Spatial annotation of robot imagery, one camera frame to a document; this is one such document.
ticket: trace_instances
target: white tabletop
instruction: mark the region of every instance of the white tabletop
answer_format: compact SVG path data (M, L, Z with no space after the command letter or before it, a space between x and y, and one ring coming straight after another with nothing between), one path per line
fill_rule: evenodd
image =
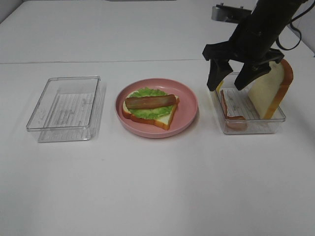
M203 60L0 65L0 235L314 235L314 59L291 65L287 121L236 136L220 130ZM47 79L86 75L107 82L99 136L37 143L25 126ZM151 77L197 95L181 134L141 138L117 119L118 92Z
M246 2L252 9L255 1ZM203 59L206 44L227 41L236 27L211 20L218 3L27 1L0 25L0 63ZM298 41L288 28L280 39ZM303 43L285 54L314 55Z

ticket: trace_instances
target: cable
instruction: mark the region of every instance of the cable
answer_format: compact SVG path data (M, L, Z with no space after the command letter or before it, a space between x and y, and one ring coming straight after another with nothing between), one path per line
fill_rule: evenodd
M285 48L284 46L281 45L281 43L280 43L280 41L279 41L279 37L278 37L277 40L276 40L276 44L277 44L277 46L278 46L279 48L281 48L282 50L285 50L285 51L289 51L289 50L292 50L292 49L296 48L296 47L300 44L300 42L301 42L301 40L302 40L302 33L301 33L301 31L300 31L297 27L295 27L295 26L292 24L292 22L294 22L294 21L296 21L297 19L299 19L299 18L301 18L302 16L304 16L304 15L305 15L306 13L308 13L314 6L315 6L315 0L314 0L314 2L312 3L312 5L311 5L309 8L307 8L304 12L302 12L301 14L299 14L298 16L294 17L292 20L289 21L289 24L290 24L291 29L294 30L294 31L296 31L296 32L298 32L299 35L300 35L300 36L299 36L299 41L298 41L298 43L297 43L294 47L288 49L288 48Z

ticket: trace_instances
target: green lettuce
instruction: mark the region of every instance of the green lettuce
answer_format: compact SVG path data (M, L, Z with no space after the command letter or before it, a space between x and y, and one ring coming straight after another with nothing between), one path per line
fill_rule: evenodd
M130 97L147 97L147 96L163 96L166 92L159 89L150 89L148 87L140 88ZM173 105L167 107L158 107L154 109L129 109L129 111L138 118L157 119L171 113Z

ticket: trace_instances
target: pink plate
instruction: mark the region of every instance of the pink plate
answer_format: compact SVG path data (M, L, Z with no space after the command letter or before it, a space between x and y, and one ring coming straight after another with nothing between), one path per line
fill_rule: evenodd
M174 114L169 130L151 124L142 124L126 119L122 114L122 105L131 92L140 88L160 89L168 94L179 96L179 104ZM182 132L193 121L198 111L198 102L195 94L186 85L169 79L145 79L137 81L124 88L117 96L116 113L122 125L130 132L146 138L166 138Z

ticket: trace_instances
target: transparent food container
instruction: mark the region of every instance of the transparent food container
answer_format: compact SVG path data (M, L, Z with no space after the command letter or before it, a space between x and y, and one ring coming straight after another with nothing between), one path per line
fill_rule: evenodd
M51 78L26 129L39 143L89 140L99 129L104 93L99 76Z
M285 115L278 107L271 119L260 119L251 100L247 96L250 85L241 91L234 86L238 73L231 73L225 79L220 91L210 92L216 112L218 114L221 129L224 134L272 134L279 125L285 121ZM221 103L221 90L227 94L226 104L229 114L228 118L223 111Z

